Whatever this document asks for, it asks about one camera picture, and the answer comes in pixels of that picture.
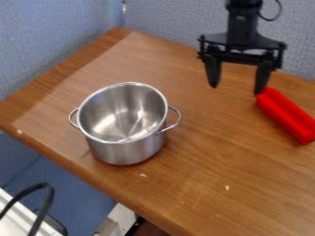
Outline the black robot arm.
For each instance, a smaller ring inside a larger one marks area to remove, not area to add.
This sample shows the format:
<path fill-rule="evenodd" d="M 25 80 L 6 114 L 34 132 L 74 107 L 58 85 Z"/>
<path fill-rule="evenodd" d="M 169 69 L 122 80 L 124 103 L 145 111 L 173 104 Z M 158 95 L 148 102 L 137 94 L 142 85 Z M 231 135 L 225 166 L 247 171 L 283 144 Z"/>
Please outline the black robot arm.
<path fill-rule="evenodd" d="M 253 94 L 259 95 L 268 84 L 271 73 L 283 65 L 287 44 L 259 34 L 259 18 L 277 19 L 260 14 L 263 0 L 227 0 L 228 30 L 224 33 L 200 35 L 197 58 L 204 63 L 208 83 L 216 88 L 221 77 L 221 63 L 255 65 L 256 80 Z"/>

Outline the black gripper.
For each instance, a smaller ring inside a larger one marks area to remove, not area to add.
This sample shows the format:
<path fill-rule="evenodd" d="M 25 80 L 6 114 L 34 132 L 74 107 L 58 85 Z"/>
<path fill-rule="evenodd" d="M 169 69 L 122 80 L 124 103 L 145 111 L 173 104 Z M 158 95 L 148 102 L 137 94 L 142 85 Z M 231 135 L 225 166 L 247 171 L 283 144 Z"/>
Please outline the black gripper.
<path fill-rule="evenodd" d="M 273 69 L 281 67 L 287 44 L 259 34 L 259 17 L 259 12 L 229 12 L 228 30 L 197 38 L 197 57 L 205 64 L 208 82 L 213 89 L 220 82 L 221 62 L 257 66 L 255 94 L 264 91 Z"/>

